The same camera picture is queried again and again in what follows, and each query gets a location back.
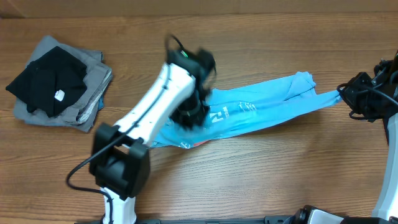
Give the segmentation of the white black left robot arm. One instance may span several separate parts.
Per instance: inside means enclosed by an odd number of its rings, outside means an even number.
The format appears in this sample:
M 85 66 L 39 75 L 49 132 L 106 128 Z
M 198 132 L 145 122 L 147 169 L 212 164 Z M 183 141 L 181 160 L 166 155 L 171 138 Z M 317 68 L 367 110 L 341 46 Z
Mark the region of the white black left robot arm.
M 135 197 L 149 173 L 149 147 L 168 119 L 183 129 L 203 126 L 209 113 L 203 87 L 215 71 L 213 55 L 168 50 L 167 59 L 150 90 L 114 125 L 102 124 L 95 133 L 89 172 L 104 195 L 100 223 L 135 223 Z

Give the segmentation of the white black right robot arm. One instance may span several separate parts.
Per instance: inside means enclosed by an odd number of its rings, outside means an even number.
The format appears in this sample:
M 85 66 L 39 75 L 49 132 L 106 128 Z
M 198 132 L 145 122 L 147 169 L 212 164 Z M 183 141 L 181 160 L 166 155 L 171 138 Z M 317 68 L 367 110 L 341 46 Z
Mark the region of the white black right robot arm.
M 306 205 L 283 224 L 394 224 L 397 223 L 397 55 L 380 60 L 374 76 L 360 72 L 340 84 L 337 91 L 351 108 L 351 119 L 374 122 L 381 119 L 388 145 L 382 189 L 370 217 L 339 216 Z

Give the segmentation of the light blue t-shirt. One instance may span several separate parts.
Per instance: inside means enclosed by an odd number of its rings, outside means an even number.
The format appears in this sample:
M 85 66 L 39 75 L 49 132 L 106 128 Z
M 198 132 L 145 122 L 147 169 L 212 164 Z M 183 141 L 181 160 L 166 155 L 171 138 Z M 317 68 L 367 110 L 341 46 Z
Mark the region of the light blue t-shirt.
M 315 86 L 310 73 L 297 72 L 230 90 L 214 89 L 207 100 L 210 112 L 203 126 L 183 129 L 167 121 L 152 147 L 190 149 L 207 141 L 269 128 L 341 101 L 336 90 L 317 94 Z

